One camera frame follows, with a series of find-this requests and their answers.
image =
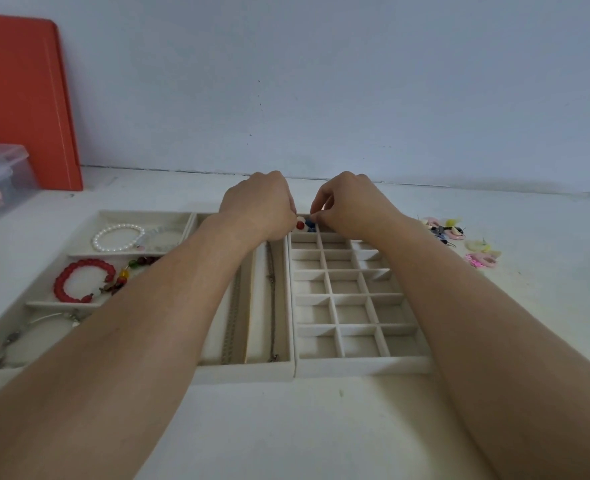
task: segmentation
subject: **forearm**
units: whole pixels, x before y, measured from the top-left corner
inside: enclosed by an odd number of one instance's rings
[[[216,214],[0,391],[0,478],[132,478],[255,242]]]
[[[498,472],[590,476],[590,363],[417,221],[393,220],[374,244]]]

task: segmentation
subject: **orange board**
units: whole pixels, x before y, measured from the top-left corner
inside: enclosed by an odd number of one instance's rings
[[[82,190],[57,26],[0,16],[0,143],[22,144],[44,189]]]

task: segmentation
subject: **red bead ring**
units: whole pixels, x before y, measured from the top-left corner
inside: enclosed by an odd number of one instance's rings
[[[104,282],[111,283],[115,279],[115,268],[114,266],[109,265],[106,261],[102,261],[101,259],[81,259],[77,262],[71,263],[64,268],[64,270],[59,274],[57,279],[55,280],[55,285],[53,286],[53,291],[55,296],[59,301],[62,303],[90,303],[92,300],[93,293],[87,294],[83,298],[73,298],[69,296],[64,291],[64,285],[70,275],[77,269],[78,267],[84,266],[95,266],[100,267],[104,271],[106,271],[106,278]]]

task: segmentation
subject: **jewelry tray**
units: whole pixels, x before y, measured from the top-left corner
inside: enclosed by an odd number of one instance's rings
[[[0,317],[0,353],[5,339],[37,318],[76,311],[83,319],[110,298],[97,293],[105,272],[77,269],[66,282],[69,295],[94,293],[90,303],[61,303],[53,283],[70,263],[97,258],[117,273],[141,256],[161,257],[190,237],[210,214],[193,212],[99,211],[66,241],[52,263]],[[146,230],[163,228],[146,250],[99,252],[91,240],[100,230],[130,223]],[[328,229],[294,230],[271,242],[275,275],[275,362],[270,360],[271,301],[267,244],[244,258],[238,271],[238,292],[228,286],[204,343],[194,384],[290,381],[293,377],[339,377],[372,374],[424,373],[431,370],[430,351],[386,259],[362,241],[344,239]],[[106,247],[137,237],[122,228],[102,237]],[[130,270],[130,278],[147,266]],[[234,295],[236,319],[232,320]],[[235,324],[230,334],[229,323]],[[36,358],[72,329],[55,317],[37,339],[23,346],[25,358]],[[227,344],[231,353],[224,352]],[[0,369],[0,388],[22,367]]]

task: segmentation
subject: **white wall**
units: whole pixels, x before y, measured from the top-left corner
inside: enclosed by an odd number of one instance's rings
[[[85,164],[590,191],[590,0],[0,0],[0,13],[59,25]]]

